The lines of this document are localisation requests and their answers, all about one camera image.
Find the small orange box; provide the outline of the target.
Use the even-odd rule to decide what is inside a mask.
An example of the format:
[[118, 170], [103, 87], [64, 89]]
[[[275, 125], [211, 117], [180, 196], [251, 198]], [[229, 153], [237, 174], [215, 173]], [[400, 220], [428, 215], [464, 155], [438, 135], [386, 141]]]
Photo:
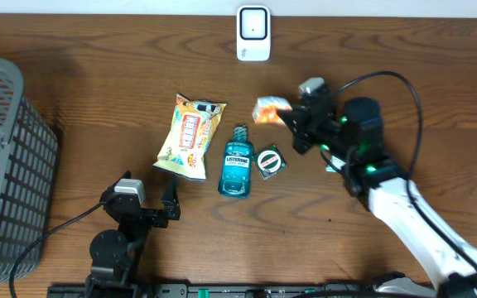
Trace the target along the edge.
[[292, 110], [290, 103], [281, 97], [265, 96], [258, 98], [253, 108], [252, 117], [256, 124], [283, 125], [283, 120], [278, 116], [278, 111]]

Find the teal white packet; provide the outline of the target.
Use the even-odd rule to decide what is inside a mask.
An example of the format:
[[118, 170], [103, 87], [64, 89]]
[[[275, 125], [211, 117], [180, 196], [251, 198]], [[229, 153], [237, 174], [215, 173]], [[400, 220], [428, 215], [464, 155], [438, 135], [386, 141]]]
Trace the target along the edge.
[[330, 161], [327, 163], [327, 167], [325, 168], [325, 170], [327, 172], [341, 171], [344, 165], [345, 165], [344, 161], [337, 158], [336, 156], [332, 156], [330, 158]]

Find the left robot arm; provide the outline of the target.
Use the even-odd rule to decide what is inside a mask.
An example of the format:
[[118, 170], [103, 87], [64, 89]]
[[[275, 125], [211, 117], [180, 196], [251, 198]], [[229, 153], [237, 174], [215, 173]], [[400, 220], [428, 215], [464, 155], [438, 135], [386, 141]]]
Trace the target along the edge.
[[151, 285], [136, 280], [138, 263], [151, 229], [167, 228], [170, 221], [180, 219], [177, 178], [168, 183], [160, 209], [144, 208], [145, 199], [143, 183], [133, 179], [130, 171], [101, 194], [99, 203], [118, 227], [97, 234], [89, 246], [92, 266], [85, 297], [152, 295]]

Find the yellow snack bag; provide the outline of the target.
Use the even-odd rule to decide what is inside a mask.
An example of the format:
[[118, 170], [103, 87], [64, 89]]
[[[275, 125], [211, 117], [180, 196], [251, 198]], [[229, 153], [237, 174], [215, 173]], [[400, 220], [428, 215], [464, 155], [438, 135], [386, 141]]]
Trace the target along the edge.
[[226, 106], [177, 94], [170, 131], [152, 166], [189, 180], [206, 180], [204, 156]]

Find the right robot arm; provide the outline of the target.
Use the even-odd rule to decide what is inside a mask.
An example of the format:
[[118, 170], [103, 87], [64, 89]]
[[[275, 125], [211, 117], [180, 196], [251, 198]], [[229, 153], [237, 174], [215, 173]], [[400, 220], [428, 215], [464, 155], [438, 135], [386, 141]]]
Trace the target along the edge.
[[440, 297], [477, 296], [477, 248], [424, 200], [411, 174], [387, 152], [378, 102], [357, 97], [336, 111], [334, 92], [321, 78], [299, 87], [299, 103], [279, 112], [294, 149], [325, 146], [344, 165], [348, 193], [383, 221], [417, 259]]

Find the teal mouthwash bottle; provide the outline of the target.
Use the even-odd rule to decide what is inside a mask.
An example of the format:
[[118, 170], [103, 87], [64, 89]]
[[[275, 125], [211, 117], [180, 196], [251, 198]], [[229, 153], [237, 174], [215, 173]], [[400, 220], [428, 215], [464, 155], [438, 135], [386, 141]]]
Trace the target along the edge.
[[248, 140], [248, 128], [239, 125], [234, 128], [233, 138], [224, 149], [218, 192], [232, 198], [247, 198], [251, 189], [252, 163], [253, 145]]

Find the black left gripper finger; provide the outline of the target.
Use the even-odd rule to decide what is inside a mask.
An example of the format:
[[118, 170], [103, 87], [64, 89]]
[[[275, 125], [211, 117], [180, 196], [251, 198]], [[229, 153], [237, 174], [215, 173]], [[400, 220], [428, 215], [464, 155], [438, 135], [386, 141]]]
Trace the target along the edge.
[[179, 220], [181, 216], [181, 207], [177, 194], [177, 178], [172, 176], [166, 190], [161, 197], [163, 210], [169, 220]]
[[122, 180], [122, 179], [130, 179], [131, 177], [132, 177], [131, 171], [125, 171], [125, 172], [121, 175], [121, 177], [120, 177], [117, 181], [115, 181], [115, 182], [113, 183], [113, 185], [116, 185], [116, 184], [117, 184], [120, 180]]

